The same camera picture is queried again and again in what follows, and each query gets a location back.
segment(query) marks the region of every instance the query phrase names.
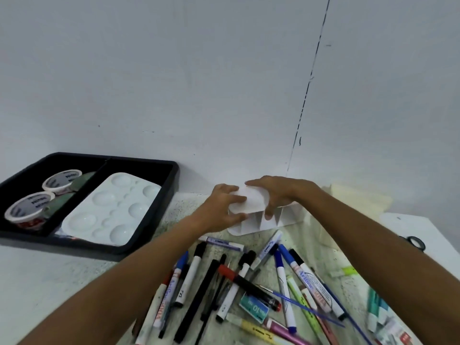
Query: white paint palette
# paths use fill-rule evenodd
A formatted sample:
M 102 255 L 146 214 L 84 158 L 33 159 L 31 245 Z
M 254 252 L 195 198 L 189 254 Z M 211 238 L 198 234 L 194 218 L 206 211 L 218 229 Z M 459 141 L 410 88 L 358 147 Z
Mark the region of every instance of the white paint palette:
M 89 242 L 123 246 L 160 189 L 131 174 L 114 173 L 66 216 L 62 231 Z

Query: white wall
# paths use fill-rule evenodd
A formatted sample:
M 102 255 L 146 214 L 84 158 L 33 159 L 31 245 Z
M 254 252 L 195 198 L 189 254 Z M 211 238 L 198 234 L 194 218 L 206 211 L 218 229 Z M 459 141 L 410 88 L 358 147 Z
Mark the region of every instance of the white wall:
M 460 0 L 331 0 L 289 175 L 388 193 L 459 249 L 459 19 Z
M 202 193 L 289 167 L 460 248 L 459 0 L 331 0 L 311 78 L 327 2 L 0 0 L 0 180 L 59 150 L 175 160 Z
M 284 174 L 327 1 L 1 0 L 0 178 L 57 150 L 175 160 L 182 191 Z

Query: hand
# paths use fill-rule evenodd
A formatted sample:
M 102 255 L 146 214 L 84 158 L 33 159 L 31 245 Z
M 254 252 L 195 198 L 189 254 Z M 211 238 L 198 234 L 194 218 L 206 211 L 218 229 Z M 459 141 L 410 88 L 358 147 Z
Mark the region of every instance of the hand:
M 270 220 L 275 213 L 275 208 L 287 206 L 296 200 L 296 193 L 307 180 L 292 179 L 285 177 L 263 176 L 260 179 L 248 180 L 245 182 L 249 186 L 258 186 L 268 191 L 270 200 L 265 209 L 265 219 Z
M 230 194 L 238 189 L 235 185 L 216 185 L 211 195 L 191 215 L 203 229 L 203 234 L 225 230 L 247 219 L 245 213 L 229 214 L 230 203 L 242 203 L 247 199 L 246 196 Z

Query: blue label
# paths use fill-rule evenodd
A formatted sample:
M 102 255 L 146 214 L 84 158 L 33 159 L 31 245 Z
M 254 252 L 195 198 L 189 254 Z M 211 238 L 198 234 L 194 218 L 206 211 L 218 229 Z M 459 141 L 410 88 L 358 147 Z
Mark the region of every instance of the blue label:
M 252 295 L 248 296 L 246 293 L 244 293 L 240 300 L 240 306 L 260 324 L 264 322 L 268 315 L 268 311 L 270 310 L 269 307 L 262 303 L 259 299 L 253 297 Z

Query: red marker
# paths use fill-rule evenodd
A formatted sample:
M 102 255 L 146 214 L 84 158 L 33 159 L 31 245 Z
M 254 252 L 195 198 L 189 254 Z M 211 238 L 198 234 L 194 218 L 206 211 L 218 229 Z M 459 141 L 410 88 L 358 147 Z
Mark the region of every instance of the red marker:
M 245 278 L 238 275 L 233 270 L 230 270 L 225 265 L 219 266 L 218 272 L 228 278 L 233 283 L 238 284 L 244 291 L 249 294 L 255 296 L 257 299 L 261 300 L 262 302 L 266 303 L 272 310 L 279 311 L 281 310 L 281 303 L 273 298 L 272 296 L 265 293 L 260 288 L 256 287 L 256 285 L 250 283 Z

